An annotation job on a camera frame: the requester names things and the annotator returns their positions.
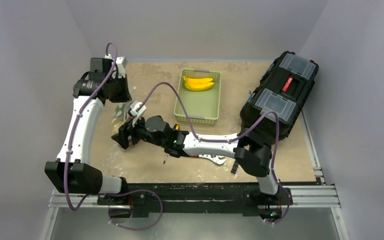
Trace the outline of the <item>clear dotted zip top bag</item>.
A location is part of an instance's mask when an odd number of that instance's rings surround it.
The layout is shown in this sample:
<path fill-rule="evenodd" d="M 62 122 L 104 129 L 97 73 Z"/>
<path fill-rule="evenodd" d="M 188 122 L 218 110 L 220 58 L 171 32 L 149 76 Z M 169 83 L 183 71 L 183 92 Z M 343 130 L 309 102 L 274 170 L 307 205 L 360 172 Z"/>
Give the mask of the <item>clear dotted zip top bag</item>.
<path fill-rule="evenodd" d="M 130 105 L 132 102 L 136 100 L 136 89 L 137 87 L 135 85 L 132 87 L 129 87 L 129 94 L 131 97 L 130 101 L 117 103 L 112 116 L 111 128 L 113 124 L 120 122 L 120 124 L 123 125 L 129 119 Z"/>

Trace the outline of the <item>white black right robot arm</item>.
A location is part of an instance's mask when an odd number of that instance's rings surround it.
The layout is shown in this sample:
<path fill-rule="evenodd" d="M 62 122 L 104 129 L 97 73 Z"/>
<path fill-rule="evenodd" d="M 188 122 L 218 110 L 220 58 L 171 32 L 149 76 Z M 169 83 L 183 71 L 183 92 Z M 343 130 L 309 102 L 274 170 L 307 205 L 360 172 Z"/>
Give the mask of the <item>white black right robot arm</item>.
<path fill-rule="evenodd" d="M 270 145 L 252 127 L 228 135 L 207 135 L 171 127 L 159 115 L 129 119 L 112 135 L 123 149 L 143 141 L 164 149 L 172 157 L 214 155 L 235 159 L 249 175 L 256 177 L 262 200 L 268 204 L 280 198 L 280 185 L 274 171 L 278 143 Z"/>

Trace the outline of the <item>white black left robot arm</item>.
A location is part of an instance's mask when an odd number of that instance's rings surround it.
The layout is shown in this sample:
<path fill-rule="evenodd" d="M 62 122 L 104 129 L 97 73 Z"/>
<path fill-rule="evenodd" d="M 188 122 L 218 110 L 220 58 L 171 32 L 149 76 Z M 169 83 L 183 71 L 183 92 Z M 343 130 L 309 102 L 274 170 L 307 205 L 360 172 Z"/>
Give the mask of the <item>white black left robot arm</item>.
<path fill-rule="evenodd" d="M 44 172 L 59 193 L 109 194 L 118 205 L 126 203 L 125 178 L 104 175 L 90 165 L 92 140 L 105 102 L 126 103 L 129 93 L 124 56 L 93 57 L 89 71 L 73 86 L 73 111 L 60 152 L 45 164 Z"/>

